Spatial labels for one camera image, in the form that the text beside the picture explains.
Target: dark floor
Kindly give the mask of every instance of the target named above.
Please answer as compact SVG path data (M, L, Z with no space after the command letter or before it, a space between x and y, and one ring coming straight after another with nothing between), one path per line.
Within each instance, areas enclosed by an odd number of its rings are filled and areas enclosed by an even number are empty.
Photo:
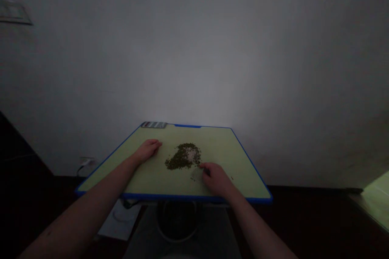
M77 177L55 177L0 114L3 252L15 258L76 196ZM389 258L389 234L341 191L269 187L270 206L254 206L299 258ZM243 258L253 258L229 211ZM83 258L121 258L128 242L103 238Z

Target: cable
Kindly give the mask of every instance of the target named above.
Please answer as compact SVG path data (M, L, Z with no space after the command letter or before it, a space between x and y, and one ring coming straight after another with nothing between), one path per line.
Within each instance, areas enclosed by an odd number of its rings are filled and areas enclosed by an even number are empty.
M80 170L81 170L82 168L84 168L84 165L82 165L80 168L78 168L78 170L77 170L77 177L80 177L80 175L79 175L78 172L80 172Z

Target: power cord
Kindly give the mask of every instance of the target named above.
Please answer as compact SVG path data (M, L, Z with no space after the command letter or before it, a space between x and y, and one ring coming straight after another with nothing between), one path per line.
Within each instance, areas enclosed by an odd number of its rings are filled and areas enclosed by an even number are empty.
M80 172L80 170L82 169L82 168L84 168L85 166L81 166L80 168L78 168L78 170L77 170L77 177L80 177L80 175L79 175L79 172Z
M77 172L76 172L76 176L79 177L79 172L82 168L84 168L85 166L89 165L91 162L93 161L93 158L84 158L84 161L81 163L81 167L78 168Z

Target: power outlet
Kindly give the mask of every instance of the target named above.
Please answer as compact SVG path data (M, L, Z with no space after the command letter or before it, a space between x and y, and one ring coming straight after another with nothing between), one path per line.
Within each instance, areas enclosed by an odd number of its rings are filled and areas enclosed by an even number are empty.
M80 167L77 170L77 176L88 176L96 167L96 160L92 157L80 157Z
M95 158L92 157L80 157L81 166L93 166L96 164Z

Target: finger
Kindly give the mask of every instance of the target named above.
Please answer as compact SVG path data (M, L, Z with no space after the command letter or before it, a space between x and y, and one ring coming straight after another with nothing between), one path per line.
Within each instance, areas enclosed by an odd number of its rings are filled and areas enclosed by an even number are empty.
M159 141L157 140L156 143L153 143L153 144L151 145L151 148L154 149L154 150L156 150L156 149L158 149L160 146L162 146L162 143L159 142Z
M153 153L152 156L155 156L156 154L158 154L158 150L159 150L159 148L157 148L156 150L154 150L154 153Z
M210 163L201 163L199 165L200 168L210 168Z
M211 182L211 177L208 176L205 172L203 172L203 181L205 184L208 184Z
M158 140L156 139L149 139L149 140L146 140L145 143L147 145L152 145L152 144L155 144L156 142L158 142Z

